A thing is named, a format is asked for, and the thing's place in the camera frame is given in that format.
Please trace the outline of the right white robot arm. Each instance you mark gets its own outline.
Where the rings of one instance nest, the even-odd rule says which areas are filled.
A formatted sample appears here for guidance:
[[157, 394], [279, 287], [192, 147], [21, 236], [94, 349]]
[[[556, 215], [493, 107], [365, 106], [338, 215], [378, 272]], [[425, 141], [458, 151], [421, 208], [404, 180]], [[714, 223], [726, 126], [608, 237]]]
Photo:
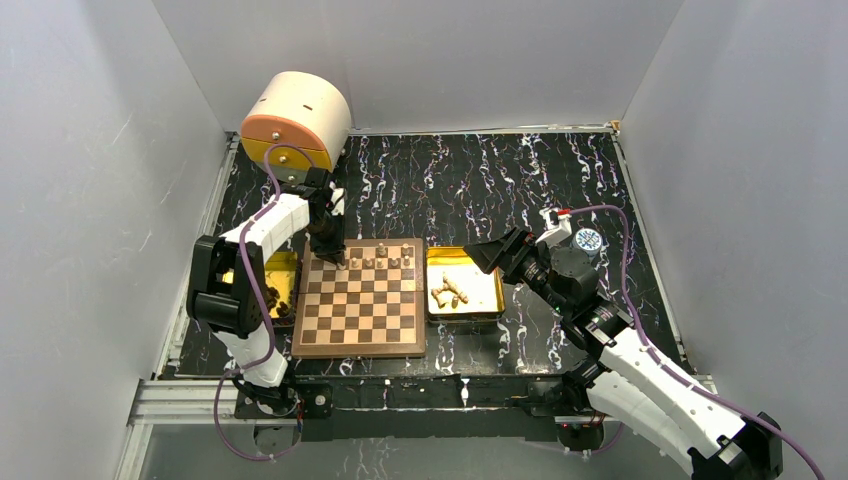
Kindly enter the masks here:
[[590, 257], [548, 246], [514, 228], [464, 248], [484, 273], [524, 284], [560, 316], [566, 338], [587, 353], [563, 377], [565, 405], [609, 414], [670, 456], [691, 479], [776, 479], [783, 471], [777, 423], [711, 399], [692, 376], [639, 335], [634, 319], [599, 291]]

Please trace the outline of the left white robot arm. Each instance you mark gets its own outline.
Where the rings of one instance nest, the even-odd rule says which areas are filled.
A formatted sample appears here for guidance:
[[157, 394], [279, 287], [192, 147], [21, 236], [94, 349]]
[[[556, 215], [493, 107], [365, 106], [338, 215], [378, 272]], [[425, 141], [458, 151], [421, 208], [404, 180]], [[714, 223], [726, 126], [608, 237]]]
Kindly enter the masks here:
[[228, 377], [237, 389], [275, 416], [294, 411], [299, 391], [276, 346], [265, 265], [302, 231], [314, 257], [344, 264], [344, 197], [330, 171], [311, 167], [302, 183], [277, 186], [239, 226], [194, 244], [187, 314], [208, 325], [233, 355], [236, 368]]

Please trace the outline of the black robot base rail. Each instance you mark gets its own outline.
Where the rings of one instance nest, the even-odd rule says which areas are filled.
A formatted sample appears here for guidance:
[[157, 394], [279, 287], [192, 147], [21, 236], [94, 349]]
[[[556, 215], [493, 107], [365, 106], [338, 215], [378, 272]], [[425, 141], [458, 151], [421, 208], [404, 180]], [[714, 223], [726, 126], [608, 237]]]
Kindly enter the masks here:
[[307, 442], [517, 438], [593, 455], [623, 432], [562, 375], [303, 376], [279, 411], [258, 406], [246, 393], [239, 388], [237, 419], [297, 426]]

